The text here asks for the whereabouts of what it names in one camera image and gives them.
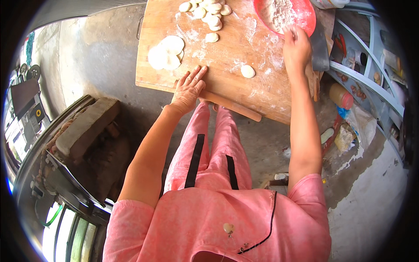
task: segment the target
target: wooden cutting board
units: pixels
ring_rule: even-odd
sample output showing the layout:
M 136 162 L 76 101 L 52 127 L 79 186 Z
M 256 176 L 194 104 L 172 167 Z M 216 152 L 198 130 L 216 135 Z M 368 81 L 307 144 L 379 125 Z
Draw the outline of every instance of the wooden cutting board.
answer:
M 138 44 L 135 84 L 174 92 L 175 81 L 187 70 L 206 65 L 209 69 L 203 80 L 207 91 L 289 125 L 291 92 L 282 55 L 284 40 L 261 23 L 253 1 L 226 0 L 233 11 L 222 17 L 223 27 L 216 32 L 220 39 L 215 43 L 205 42 L 205 35 L 212 32 L 206 23 L 194 19 L 191 12 L 179 12 L 183 2 L 148 1 Z M 331 35 L 333 25 L 330 28 L 322 24 Z M 169 35 L 177 35 L 185 42 L 181 65 L 171 71 L 155 70 L 147 61 L 148 51 Z M 256 75 L 244 78 L 240 72 L 242 65 L 253 67 Z M 318 76 L 311 65 L 305 73 L 313 95 Z

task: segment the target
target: green hose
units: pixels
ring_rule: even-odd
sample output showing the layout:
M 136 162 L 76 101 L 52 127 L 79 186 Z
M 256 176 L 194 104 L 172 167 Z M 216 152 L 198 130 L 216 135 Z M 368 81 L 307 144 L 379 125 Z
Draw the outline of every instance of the green hose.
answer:
M 50 226 L 50 225 L 52 224 L 52 222 L 54 222 L 55 218 L 58 216 L 59 212 L 60 212 L 60 211 L 61 211 L 61 209 L 62 209 L 62 206 L 63 206 L 63 205 L 60 205 L 60 206 L 59 206 L 58 210 L 55 212 L 54 216 L 51 218 L 51 220 L 50 220 L 48 223 L 45 223 L 45 222 L 42 222 L 42 221 L 39 221 L 39 222 L 41 222 L 41 224 L 42 224 L 43 226 Z

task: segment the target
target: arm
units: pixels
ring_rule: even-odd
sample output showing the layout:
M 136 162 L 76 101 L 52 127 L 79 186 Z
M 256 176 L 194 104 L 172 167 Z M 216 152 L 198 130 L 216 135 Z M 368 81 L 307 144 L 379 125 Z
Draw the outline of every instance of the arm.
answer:
M 305 67 L 311 58 L 307 34 L 298 26 L 284 28 L 284 61 L 291 85 L 291 159 L 288 190 L 303 177 L 321 173 L 321 144 Z
M 197 66 L 179 79 L 172 103 L 163 108 L 129 165 L 118 200 L 137 200 L 155 208 L 170 138 L 180 118 L 195 108 L 198 95 L 205 87 L 201 78 L 206 71 L 206 66 L 201 70 Z

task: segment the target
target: woman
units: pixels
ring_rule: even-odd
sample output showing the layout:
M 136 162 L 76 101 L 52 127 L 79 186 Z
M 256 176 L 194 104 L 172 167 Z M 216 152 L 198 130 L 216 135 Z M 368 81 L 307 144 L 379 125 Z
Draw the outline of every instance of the woman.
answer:
M 321 183 L 320 135 L 304 74 L 307 34 L 284 28 L 292 113 L 288 196 L 251 189 L 249 164 L 230 112 L 218 108 L 211 155 L 208 102 L 196 108 L 159 199 L 171 135 L 193 110 L 207 67 L 177 83 L 130 164 L 108 224 L 104 261 L 326 261 L 331 239 Z

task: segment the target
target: woman's left hand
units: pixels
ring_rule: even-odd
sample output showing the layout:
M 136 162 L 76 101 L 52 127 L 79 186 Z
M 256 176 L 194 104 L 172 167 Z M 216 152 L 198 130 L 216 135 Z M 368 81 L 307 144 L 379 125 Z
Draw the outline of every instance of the woman's left hand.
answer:
M 195 108 L 199 93 L 205 88 L 205 82 L 201 78 L 207 72 L 208 67 L 203 66 L 201 70 L 197 65 L 194 70 L 179 79 L 172 98 L 171 105 L 175 106 L 182 115 L 185 115 Z

